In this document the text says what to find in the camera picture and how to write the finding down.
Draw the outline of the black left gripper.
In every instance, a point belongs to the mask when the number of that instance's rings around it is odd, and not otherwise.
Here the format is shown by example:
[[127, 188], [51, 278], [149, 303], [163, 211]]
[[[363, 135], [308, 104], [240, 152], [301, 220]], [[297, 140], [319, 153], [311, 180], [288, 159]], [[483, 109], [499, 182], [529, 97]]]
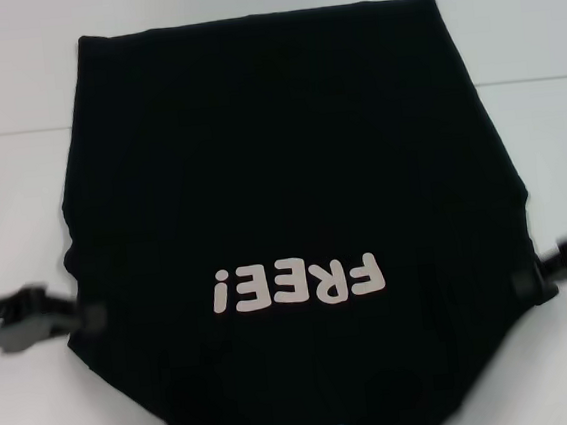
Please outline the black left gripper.
[[50, 336], [102, 332], [105, 327], [105, 305], [101, 302], [83, 303], [77, 297], [46, 293], [44, 286], [37, 285], [0, 297], [3, 353], [25, 351]]

